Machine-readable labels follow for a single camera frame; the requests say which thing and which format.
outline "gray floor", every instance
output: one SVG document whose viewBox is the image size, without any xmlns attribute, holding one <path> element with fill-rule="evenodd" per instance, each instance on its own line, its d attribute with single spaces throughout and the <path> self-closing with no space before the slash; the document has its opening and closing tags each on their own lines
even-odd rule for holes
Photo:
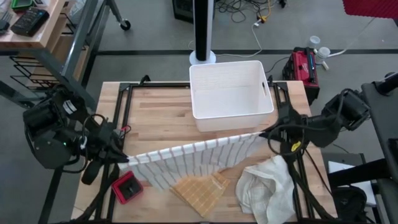
<svg viewBox="0 0 398 224">
<path fill-rule="evenodd" d="M 117 0 L 123 17 L 132 31 L 123 32 L 112 15 L 104 32 L 101 50 L 177 50 L 188 49 L 193 40 L 193 26 L 173 17 L 171 1 Z M 272 8 L 269 21 L 256 33 L 264 49 L 293 49 L 305 45 L 310 35 L 317 35 L 322 45 L 342 49 L 369 22 L 368 17 L 347 16 L 341 1 L 289 1 L 290 6 Z M 230 14 L 216 13 L 213 26 L 213 49 L 257 49 L 250 26 L 254 13 L 246 10 L 247 20 L 236 24 Z M 398 48 L 398 27 L 392 20 L 376 19 L 353 49 Z M 286 55 L 258 55 L 246 60 L 260 60 L 264 68 Z M 219 57 L 219 62 L 244 58 Z M 319 98 L 311 106 L 318 114 L 324 104 L 344 88 L 359 89 L 364 82 L 381 79 L 396 71 L 398 55 L 342 55 L 327 60 L 329 71 L 318 69 L 321 86 Z M 284 62 L 267 75 L 279 79 Z M 87 90 L 96 99 L 105 81 L 138 81 L 144 75 L 153 80 L 189 80 L 189 61 L 182 56 L 100 56 L 97 57 Z M 7 57 L 0 57 L 1 80 L 23 90 L 9 75 L 17 75 Z M 23 135 L 22 112 L 16 105 L 0 98 L 0 223 L 36 223 L 39 218 L 52 171 L 43 169 L 31 155 Z M 363 152 L 367 161 L 382 158 L 382 152 L 370 121 L 355 132 L 345 131 L 336 144 L 349 152 Z M 340 152 L 335 146 L 325 152 Z M 50 218 L 51 222 L 68 220 L 76 195 L 78 175 L 65 174 Z"/>
</svg>

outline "red square object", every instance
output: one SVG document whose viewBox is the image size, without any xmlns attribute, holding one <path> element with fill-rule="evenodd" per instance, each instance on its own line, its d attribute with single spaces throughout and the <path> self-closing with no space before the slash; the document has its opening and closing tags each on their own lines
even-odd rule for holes
<svg viewBox="0 0 398 224">
<path fill-rule="evenodd" d="M 343 0 L 343 4 L 348 15 L 398 18 L 397 0 Z"/>
<path fill-rule="evenodd" d="M 144 190 L 141 183 L 136 179 L 131 171 L 125 173 L 115 181 L 112 184 L 112 189 L 122 205 L 139 195 Z"/>
</svg>

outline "black remote control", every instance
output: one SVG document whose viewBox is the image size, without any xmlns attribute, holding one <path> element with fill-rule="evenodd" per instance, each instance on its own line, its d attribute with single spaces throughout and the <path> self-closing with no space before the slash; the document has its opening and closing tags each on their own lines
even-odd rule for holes
<svg viewBox="0 0 398 224">
<path fill-rule="evenodd" d="M 30 7 L 12 25 L 11 30 L 18 35 L 33 37 L 49 17 L 50 15 L 46 10 Z"/>
</svg>

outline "butcher block tabletop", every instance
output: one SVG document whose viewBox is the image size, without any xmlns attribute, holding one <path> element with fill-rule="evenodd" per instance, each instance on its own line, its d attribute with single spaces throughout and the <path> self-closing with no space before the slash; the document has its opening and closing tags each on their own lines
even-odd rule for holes
<svg viewBox="0 0 398 224">
<path fill-rule="evenodd" d="M 293 107 L 300 114 L 311 115 L 307 97 L 302 82 L 288 81 L 289 95 Z M 96 113 L 102 114 L 112 120 L 116 99 L 118 97 L 119 82 L 104 82 L 99 96 Z M 274 91 L 270 90 L 274 99 L 275 111 L 258 127 L 250 129 L 237 129 L 230 131 L 217 131 L 212 133 L 200 133 L 192 115 L 191 96 L 188 88 L 136 88 L 132 93 L 132 102 L 129 112 L 128 125 L 131 131 L 127 134 L 124 144 L 124 153 L 129 156 L 165 149 L 172 146 L 190 144 L 227 136 L 244 133 L 253 133 L 263 130 L 275 123 L 277 120 L 277 107 L 275 104 Z M 123 96 L 121 114 L 119 115 L 118 128 L 121 127 L 126 96 Z M 308 152 L 312 155 L 326 184 L 325 165 L 323 163 L 321 150 L 310 144 Z M 235 186 L 243 169 L 262 162 L 274 153 L 268 146 L 259 149 L 250 157 L 243 160 L 233 168 L 226 169 L 221 175 L 231 182 L 224 192 L 216 207 L 208 218 L 202 218 L 194 209 L 179 199 L 170 190 L 163 192 L 155 189 L 149 183 L 142 183 L 144 191 L 140 196 L 132 199 L 129 203 L 121 205 L 116 201 L 114 206 L 113 222 L 254 222 L 251 214 L 241 211 L 239 202 L 235 196 Z M 311 163 L 308 155 L 303 156 L 304 166 L 307 173 L 309 188 L 326 211 L 336 217 L 336 208 L 331 195 L 323 186 L 321 178 Z M 82 211 L 90 204 L 98 193 L 101 183 L 101 173 L 91 185 L 80 182 L 73 209 L 72 218 L 82 214 Z M 103 217 L 106 216 L 109 201 L 109 191 L 104 200 Z M 299 189 L 300 204 L 303 217 L 308 217 L 307 208 L 302 191 Z M 290 217 L 289 221 L 295 221 L 296 216 Z"/>
</svg>

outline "white towel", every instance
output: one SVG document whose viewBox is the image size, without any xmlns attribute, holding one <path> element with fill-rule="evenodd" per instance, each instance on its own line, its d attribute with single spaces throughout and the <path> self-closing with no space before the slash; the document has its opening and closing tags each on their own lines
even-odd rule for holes
<svg viewBox="0 0 398 224">
<path fill-rule="evenodd" d="M 186 176 L 206 176 L 241 162 L 267 140 L 260 133 L 242 134 L 227 138 L 175 146 L 159 151 L 129 156 L 129 162 L 120 163 L 122 171 L 131 170 L 139 180 L 164 190 Z"/>
<path fill-rule="evenodd" d="M 252 213 L 258 224 L 281 224 L 295 212 L 293 181 L 282 156 L 246 167 L 236 184 L 243 213 Z"/>
</svg>

